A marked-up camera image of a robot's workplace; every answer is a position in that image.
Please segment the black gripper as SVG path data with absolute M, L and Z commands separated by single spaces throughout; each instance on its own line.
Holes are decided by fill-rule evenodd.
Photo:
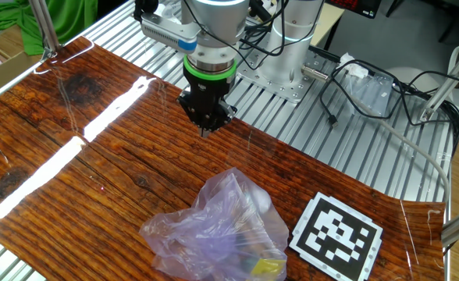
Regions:
M 233 89 L 235 75 L 219 80 L 202 79 L 192 73 L 185 73 L 184 76 L 190 90 L 182 91 L 176 100 L 197 127 L 198 134 L 207 137 L 228 125 L 237 113 L 237 108 L 225 100 L 225 96 Z

